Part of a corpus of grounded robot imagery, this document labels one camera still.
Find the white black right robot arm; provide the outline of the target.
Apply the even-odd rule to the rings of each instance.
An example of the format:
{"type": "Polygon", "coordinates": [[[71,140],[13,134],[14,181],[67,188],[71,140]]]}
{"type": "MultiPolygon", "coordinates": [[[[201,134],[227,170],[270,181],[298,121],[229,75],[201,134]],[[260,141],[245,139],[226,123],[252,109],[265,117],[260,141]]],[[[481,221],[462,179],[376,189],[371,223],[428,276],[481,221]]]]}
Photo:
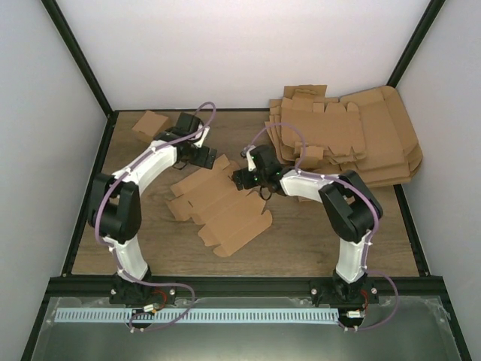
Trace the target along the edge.
{"type": "Polygon", "coordinates": [[[318,174],[281,165],[274,149],[250,145],[241,152],[247,167],[235,171],[239,190],[258,187],[280,196],[302,197],[323,205],[332,229],[340,239],[333,273],[336,298],[350,303],[361,293],[368,273],[368,249],[377,232],[383,209],[355,171],[318,174]]]}

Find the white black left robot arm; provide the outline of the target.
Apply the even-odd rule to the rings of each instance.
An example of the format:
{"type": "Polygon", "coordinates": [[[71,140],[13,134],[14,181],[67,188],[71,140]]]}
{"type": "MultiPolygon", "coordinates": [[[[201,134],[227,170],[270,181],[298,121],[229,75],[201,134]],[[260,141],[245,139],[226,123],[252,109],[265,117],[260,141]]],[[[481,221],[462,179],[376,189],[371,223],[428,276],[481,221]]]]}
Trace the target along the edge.
{"type": "Polygon", "coordinates": [[[141,195],[162,172],[179,163],[211,169],[216,150],[204,145],[209,131],[209,122],[183,112],[128,165],[95,176],[87,222],[116,263],[111,296],[115,302],[144,304],[153,297],[151,270],[138,241],[141,195]]]}

